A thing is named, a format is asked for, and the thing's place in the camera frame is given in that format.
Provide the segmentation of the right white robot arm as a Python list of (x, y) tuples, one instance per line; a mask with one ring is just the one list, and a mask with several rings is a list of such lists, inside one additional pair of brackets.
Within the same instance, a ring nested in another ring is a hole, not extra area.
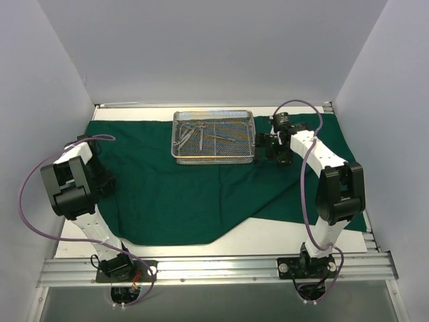
[(288, 166), (294, 156), (302, 157), (300, 188), (305, 188), (305, 171), (310, 167), (318, 177), (316, 212), (318, 219), (310, 227), (306, 194), (301, 191), (301, 206), (308, 239), (302, 244), (297, 261), (301, 274), (314, 276), (321, 269), (333, 270), (330, 259), (336, 242), (354, 217), (365, 210), (363, 167), (347, 162), (330, 150), (301, 123), (292, 123), (287, 113), (275, 113), (270, 118), (271, 131), (255, 136), (255, 158), (261, 153), (268, 160)]

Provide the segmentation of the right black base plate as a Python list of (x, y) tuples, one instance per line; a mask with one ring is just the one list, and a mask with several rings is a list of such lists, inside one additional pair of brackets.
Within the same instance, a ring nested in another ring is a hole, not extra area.
[(278, 276), (282, 280), (334, 278), (337, 266), (332, 256), (325, 258), (277, 258)]

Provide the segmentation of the wire mesh instrument tray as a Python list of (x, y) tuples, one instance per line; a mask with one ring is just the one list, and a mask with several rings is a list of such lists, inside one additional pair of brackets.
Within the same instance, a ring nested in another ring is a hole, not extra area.
[[(203, 123), (203, 147), (199, 150), (200, 130), (178, 150), (180, 127)], [(229, 142), (208, 135), (232, 138)], [(255, 153), (255, 122), (247, 110), (177, 111), (172, 121), (171, 155), (181, 165), (248, 164)]]

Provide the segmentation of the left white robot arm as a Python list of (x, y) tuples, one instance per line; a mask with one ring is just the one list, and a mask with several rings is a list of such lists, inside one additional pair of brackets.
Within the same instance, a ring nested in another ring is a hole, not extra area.
[(111, 196), (116, 187), (114, 174), (99, 159), (101, 140), (114, 137), (78, 136), (65, 145), (57, 160), (41, 167), (40, 174), (55, 214), (77, 226), (93, 245), (95, 268), (105, 276), (128, 281), (134, 276), (135, 264), (98, 207), (100, 199)]

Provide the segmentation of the aluminium front rail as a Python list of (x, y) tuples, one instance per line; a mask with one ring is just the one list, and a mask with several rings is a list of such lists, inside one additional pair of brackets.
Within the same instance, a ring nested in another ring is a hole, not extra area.
[[(156, 258), (156, 286), (288, 283), (278, 277), (277, 255), (238, 257)], [(339, 282), (396, 280), (388, 253), (345, 254)], [(38, 287), (131, 286), (130, 282), (98, 283), (88, 260), (46, 260)]]

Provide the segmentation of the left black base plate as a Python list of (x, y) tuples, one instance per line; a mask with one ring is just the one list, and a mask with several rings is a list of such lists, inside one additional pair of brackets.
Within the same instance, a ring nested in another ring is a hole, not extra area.
[(152, 282), (156, 280), (158, 262), (148, 260), (142, 263), (128, 257), (102, 260), (97, 265), (96, 283)]

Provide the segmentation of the steel surgical scissors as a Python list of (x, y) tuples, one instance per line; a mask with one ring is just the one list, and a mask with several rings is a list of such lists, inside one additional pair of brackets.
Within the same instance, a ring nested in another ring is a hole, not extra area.
[(178, 150), (191, 138), (193, 133), (196, 131), (197, 126), (190, 123), (185, 123), (180, 127), (179, 139), (176, 143)]

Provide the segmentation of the green surgical drape cloth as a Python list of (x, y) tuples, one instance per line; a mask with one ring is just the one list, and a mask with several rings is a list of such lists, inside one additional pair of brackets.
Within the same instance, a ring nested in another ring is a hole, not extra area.
[(303, 223), (301, 191), (308, 220), (315, 223), (318, 177), (302, 160), (283, 167), (269, 160), (248, 164), (181, 165), (171, 155), (169, 121), (92, 121), (89, 136), (101, 142), (100, 161), (116, 178), (115, 192), (99, 201), (109, 229), (139, 246), (209, 244), (254, 217)]

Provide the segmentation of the steel forceps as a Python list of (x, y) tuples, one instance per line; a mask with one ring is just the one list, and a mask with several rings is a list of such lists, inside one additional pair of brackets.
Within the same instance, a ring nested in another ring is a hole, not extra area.
[(200, 130), (200, 140), (199, 140), (199, 150), (202, 150), (203, 147), (203, 135), (204, 135), (204, 128), (206, 126), (203, 123), (199, 123), (197, 125), (197, 128)]

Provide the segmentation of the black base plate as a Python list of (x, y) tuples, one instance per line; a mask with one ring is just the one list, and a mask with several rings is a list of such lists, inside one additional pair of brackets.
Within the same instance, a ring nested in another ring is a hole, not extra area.
[(97, 265), (96, 283), (152, 282), (156, 280), (158, 262), (148, 260), (142, 263), (128, 257), (102, 260)]
[(334, 278), (337, 266), (332, 256), (325, 258), (277, 258), (278, 276), (282, 280)]

